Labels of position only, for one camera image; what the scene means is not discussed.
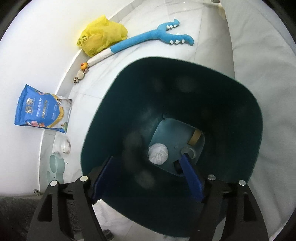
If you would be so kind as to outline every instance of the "white plush handle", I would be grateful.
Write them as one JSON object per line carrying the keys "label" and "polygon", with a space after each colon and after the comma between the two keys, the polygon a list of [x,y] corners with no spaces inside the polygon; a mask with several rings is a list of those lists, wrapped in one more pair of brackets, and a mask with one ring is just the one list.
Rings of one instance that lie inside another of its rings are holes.
{"label": "white plush handle", "polygon": [[87,64],[89,66],[93,66],[94,64],[102,61],[103,59],[105,59],[105,58],[107,58],[107,57],[109,57],[111,55],[113,55],[111,49],[110,48],[107,48],[107,49],[103,50],[102,52],[99,52],[97,55],[95,55],[91,59],[89,59],[87,61]]}

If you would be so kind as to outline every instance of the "blue bag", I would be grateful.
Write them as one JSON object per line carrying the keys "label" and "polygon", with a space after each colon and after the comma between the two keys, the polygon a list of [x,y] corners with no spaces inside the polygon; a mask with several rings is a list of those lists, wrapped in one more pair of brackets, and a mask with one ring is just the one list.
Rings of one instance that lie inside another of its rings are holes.
{"label": "blue bag", "polygon": [[67,132],[72,100],[26,85],[17,103],[15,125]]}

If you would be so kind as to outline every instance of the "silver screw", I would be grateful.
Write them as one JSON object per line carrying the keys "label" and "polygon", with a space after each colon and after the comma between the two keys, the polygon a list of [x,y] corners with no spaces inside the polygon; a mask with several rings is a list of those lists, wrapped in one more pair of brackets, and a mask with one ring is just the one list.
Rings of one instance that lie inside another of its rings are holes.
{"label": "silver screw", "polygon": [[89,178],[87,176],[82,176],[80,177],[80,181],[85,182],[87,181]]}
{"label": "silver screw", "polygon": [[33,192],[36,194],[36,196],[40,196],[40,191],[38,189],[34,189]]}
{"label": "silver screw", "polygon": [[54,187],[56,184],[57,184],[57,181],[56,181],[56,180],[53,180],[53,181],[50,182],[50,185],[51,185],[52,187]]}
{"label": "silver screw", "polygon": [[208,177],[208,179],[211,180],[211,181],[215,181],[215,180],[216,180],[216,176],[213,175],[213,174],[210,174],[210,175],[208,175],[207,177]]}
{"label": "silver screw", "polygon": [[240,184],[241,186],[245,186],[245,185],[246,185],[246,182],[245,182],[244,180],[239,180],[239,184]]}

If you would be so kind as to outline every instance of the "white wall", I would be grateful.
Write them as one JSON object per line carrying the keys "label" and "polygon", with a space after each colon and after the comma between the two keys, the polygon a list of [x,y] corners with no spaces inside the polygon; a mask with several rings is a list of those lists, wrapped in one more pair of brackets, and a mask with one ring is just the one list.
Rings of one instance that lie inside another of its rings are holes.
{"label": "white wall", "polygon": [[32,0],[0,41],[0,195],[27,195],[39,188],[43,130],[14,125],[25,84],[56,92],[73,57],[76,41],[92,20],[110,18],[132,0]]}

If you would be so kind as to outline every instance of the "white marble floor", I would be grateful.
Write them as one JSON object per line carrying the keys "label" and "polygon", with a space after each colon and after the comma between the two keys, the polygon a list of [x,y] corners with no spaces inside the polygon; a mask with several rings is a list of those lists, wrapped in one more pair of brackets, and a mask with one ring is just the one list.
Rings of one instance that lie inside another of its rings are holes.
{"label": "white marble floor", "polygon": [[[118,73],[131,62],[147,56],[163,56],[202,64],[234,77],[228,24],[219,4],[210,0],[146,0],[121,23],[131,37],[175,18],[180,25],[170,31],[191,35],[195,40],[193,46],[168,45],[160,40],[141,43],[91,67],[85,78],[72,88],[69,98],[73,99],[73,108],[67,132],[71,152],[65,158],[65,182],[75,181],[82,175],[80,154],[92,118]],[[103,201],[98,202],[94,210],[102,228],[108,228],[115,234],[115,241],[188,240],[150,231],[123,217]]]}

